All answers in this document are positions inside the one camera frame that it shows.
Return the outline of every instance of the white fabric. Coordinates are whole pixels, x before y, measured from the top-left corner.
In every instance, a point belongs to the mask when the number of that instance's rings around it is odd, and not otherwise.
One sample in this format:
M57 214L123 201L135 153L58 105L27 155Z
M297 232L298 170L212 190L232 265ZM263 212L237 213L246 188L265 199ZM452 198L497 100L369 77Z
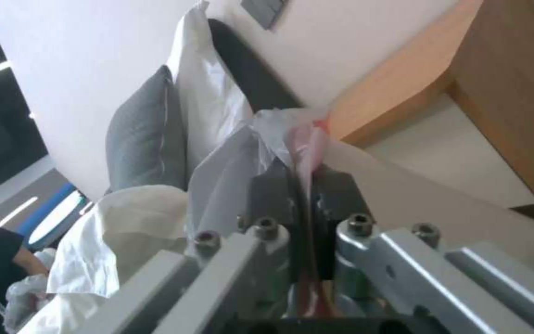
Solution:
M106 298L92 294L59 294L19 331L19 334L73 333Z
M178 22L167 61L187 132L187 169L195 167L242 120L252 118L246 97L214 49L201 1Z
M186 209L186 193L173 186L102 198L59 243L47 293L110 297L156 252L175 247Z

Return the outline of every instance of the gray cushion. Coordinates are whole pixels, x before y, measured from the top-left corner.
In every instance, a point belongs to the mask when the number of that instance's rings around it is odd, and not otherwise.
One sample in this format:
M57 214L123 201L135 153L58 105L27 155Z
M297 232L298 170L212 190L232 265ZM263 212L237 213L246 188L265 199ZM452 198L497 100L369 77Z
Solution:
M106 133L110 191L166 184L186 190L185 136L178 94L161 66L114 114Z

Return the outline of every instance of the white cloth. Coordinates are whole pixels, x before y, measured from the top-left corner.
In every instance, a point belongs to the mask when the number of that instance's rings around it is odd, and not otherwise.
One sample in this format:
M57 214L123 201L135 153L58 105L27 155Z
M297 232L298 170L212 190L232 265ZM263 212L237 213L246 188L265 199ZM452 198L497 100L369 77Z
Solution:
M193 170L240 121L252 118L246 97L214 49L201 1L178 22L167 61L187 133L187 169Z
M159 250L183 235L187 196L173 186L138 186L102 198L59 243L49 294L110 297Z

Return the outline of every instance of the white pillow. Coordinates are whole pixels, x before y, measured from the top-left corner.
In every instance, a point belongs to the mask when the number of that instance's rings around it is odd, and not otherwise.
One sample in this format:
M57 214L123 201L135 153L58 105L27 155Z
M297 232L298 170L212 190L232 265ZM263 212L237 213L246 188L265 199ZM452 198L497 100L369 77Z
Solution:
M167 61L187 132L187 178L240 121L253 115L214 49L207 6L201 1L180 19Z

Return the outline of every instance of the person's arm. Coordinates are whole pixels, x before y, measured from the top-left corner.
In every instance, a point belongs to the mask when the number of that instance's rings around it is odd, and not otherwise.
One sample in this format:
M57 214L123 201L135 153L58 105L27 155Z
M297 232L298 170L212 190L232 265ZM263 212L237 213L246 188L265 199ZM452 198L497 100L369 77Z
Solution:
M19 248L18 252L13 256L12 261L26 270L26 273L30 276L38 274L49 275L49 271L45 265L25 247Z

